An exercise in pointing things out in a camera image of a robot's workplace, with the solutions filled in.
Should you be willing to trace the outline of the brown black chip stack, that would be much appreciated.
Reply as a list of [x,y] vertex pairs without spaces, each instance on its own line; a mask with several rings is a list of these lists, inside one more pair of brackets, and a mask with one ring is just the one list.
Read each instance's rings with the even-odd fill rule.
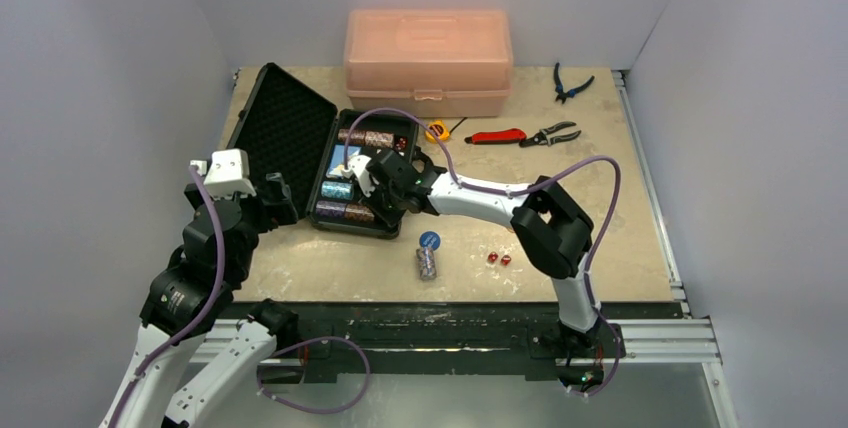
[[370,208],[357,203],[350,203],[345,206],[344,217],[361,223],[373,223],[375,220],[375,214]]

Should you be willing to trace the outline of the blue tan chip stack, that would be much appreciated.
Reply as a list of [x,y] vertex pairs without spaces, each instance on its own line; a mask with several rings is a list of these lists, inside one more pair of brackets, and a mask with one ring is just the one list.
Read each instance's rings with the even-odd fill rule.
[[437,278],[435,253],[431,247],[423,246],[416,250],[416,267],[422,281],[431,281]]

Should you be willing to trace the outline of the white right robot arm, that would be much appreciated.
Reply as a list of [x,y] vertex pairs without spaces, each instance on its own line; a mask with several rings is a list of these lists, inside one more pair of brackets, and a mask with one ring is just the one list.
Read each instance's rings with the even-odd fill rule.
[[558,176],[533,184],[503,184],[460,176],[448,168],[416,169],[399,154],[356,155],[343,175],[363,203],[390,226],[405,213],[463,216],[511,230],[531,265],[548,276],[558,305],[555,346],[584,355],[601,339],[601,305],[591,286],[591,264],[609,224],[599,229],[560,185]]

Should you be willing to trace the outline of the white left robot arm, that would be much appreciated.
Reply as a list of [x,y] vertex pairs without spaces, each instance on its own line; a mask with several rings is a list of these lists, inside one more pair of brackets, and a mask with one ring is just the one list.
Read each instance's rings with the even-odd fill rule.
[[257,193],[247,177],[215,197],[210,175],[192,170],[184,189],[194,214],[182,243],[151,282],[137,341],[104,427],[198,427],[213,407],[269,355],[298,343],[298,317],[265,300],[214,359],[189,381],[184,372],[247,279],[260,235],[297,221],[291,190],[269,173]]

